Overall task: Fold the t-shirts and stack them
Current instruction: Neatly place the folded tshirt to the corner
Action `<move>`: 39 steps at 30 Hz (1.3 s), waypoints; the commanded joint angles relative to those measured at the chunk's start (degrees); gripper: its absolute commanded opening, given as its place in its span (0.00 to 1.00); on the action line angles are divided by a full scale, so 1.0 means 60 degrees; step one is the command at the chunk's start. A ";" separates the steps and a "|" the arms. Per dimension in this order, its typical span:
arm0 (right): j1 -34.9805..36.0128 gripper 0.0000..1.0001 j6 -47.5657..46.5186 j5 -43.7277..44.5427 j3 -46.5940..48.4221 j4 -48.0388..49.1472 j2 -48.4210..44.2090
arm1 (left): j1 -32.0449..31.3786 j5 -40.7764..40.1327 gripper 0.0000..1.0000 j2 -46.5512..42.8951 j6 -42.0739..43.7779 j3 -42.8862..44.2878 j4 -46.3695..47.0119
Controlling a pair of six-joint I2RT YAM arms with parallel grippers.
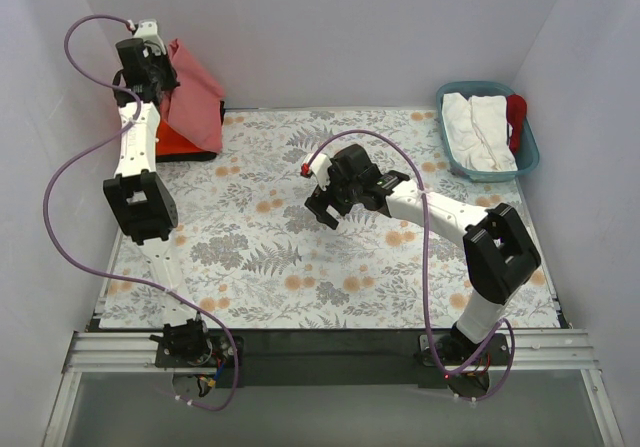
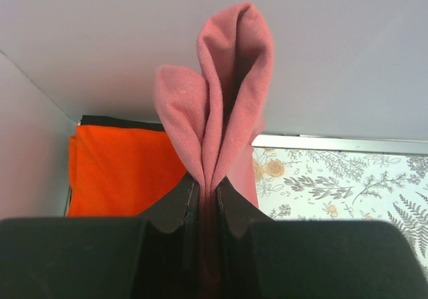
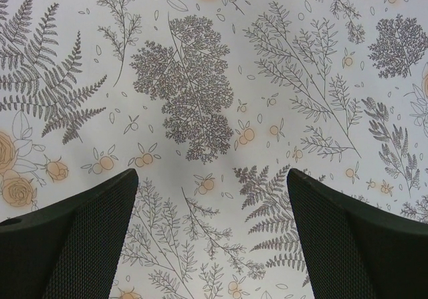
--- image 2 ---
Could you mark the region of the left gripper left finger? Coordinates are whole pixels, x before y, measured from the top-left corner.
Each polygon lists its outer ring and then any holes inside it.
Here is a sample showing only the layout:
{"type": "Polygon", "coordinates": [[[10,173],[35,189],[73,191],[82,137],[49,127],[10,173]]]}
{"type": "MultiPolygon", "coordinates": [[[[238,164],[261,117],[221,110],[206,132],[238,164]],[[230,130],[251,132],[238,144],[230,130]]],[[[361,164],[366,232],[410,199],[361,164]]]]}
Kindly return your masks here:
{"type": "Polygon", "coordinates": [[[1,221],[2,298],[195,298],[199,185],[128,217],[1,221]]]}

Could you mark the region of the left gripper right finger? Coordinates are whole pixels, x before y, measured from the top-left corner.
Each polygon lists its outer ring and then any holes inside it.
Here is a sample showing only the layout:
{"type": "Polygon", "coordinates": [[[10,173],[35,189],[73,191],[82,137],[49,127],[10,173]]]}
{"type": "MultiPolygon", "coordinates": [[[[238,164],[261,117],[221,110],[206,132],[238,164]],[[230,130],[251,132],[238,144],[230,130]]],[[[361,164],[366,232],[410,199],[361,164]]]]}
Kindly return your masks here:
{"type": "Polygon", "coordinates": [[[276,221],[228,180],[216,191],[224,298],[426,298],[407,240],[384,221],[276,221]]]}

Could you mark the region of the pink t shirt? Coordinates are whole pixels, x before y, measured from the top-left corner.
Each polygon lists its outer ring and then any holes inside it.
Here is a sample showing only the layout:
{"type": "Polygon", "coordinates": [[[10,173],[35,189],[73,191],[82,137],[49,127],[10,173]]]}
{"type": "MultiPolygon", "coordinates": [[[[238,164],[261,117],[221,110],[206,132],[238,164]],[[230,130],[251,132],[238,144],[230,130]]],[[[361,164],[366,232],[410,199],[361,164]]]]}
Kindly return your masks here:
{"type": "Polygon", "coordinates": [[[274,43],[262,14],[238,3],[210,17],[197,38],[200,71],[161,66],[155,108],[182,164],[198,182],[198,296],[217,298],[219,267],[216,190],[228,179],[257,206],[252,143],[274,66],[274,43]]]}

